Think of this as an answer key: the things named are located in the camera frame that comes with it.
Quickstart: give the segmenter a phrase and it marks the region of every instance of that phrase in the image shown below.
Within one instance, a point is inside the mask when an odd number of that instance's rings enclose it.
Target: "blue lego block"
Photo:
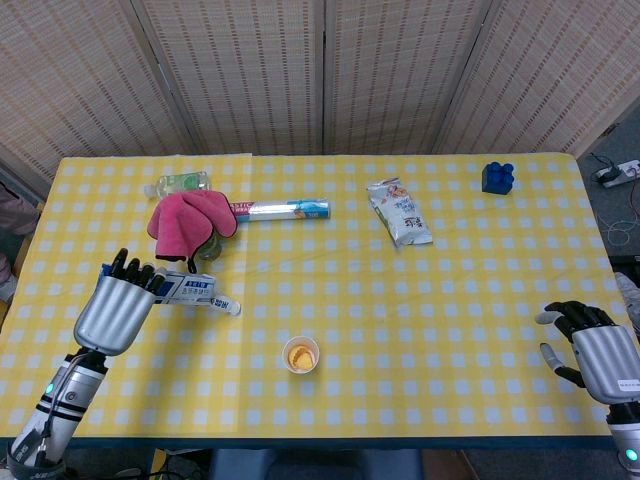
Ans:
[[[482,191],[506,195],[513,188],[513,165],[498,162],[488,164],[482,170]]]

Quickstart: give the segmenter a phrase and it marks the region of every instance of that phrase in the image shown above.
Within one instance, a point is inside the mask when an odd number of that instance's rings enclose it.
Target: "white package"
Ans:
[[[427,222],[409,192],[397,178],[367,187],[369,202],[385,224],[396,247],[431,243]]]

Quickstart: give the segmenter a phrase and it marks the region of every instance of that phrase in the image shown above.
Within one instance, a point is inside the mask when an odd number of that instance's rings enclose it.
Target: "yellow checkered tablecloth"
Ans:
[[[481,192],[493,160],[515,165],[508,196]],[[542,361],[541,341],[571,360],[567,342],[533,321],[550,301],[578,299],[628,323],[571,156],[236,155],[62,162],[0,335],[1,436],[20,430],[76,350],[100,264],[121,246],[153,259],[143,185],[197,170],[232,201],[328,197],[332,218],[241,225],[201,271],[242,314],[155,306],[109,360],[80,436],[607,433],[603,407]],[[433,245],[393,247],[365,190],[391,176],[420,205]],[[297,334],[320,345],[309,375],[282,365]]]

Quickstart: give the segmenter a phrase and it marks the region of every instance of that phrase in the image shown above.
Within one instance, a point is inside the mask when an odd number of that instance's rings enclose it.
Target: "silver robotic hand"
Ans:
[[[563,365],[548,344],[540,350],[557,375],[609,405],[618,459],[629,478],[640,479],[640,356],[629,332],[603,310],[577,301],[547,305],[536,322],[554,324],[571,343],[579,371]]]
[[[137,258],[125,268],[126,257],[123,248],[101,277],[74,328],[81,348],[66,356],[22,433],[8,447],[7,465],[18,480],[64,473],[62,454],[107,373],[106,357],[131,346],[155,302],[166,271],[149,264],[140,268]]]

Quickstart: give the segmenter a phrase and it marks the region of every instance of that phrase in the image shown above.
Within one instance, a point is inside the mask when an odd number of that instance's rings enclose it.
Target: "power strip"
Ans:
[[[632,182],[635,179],[640,179],[640,160],[631,160],[630,162],[621,163],[617,166],[621,173],[616,178],[609,182],[604,182],[602,186],[604,188],[615,187],[616,185],[622,185],[623,183]],[[611,171],[611,167],[603,168],[595,172],[594,176],[600,178],[605,173]]]

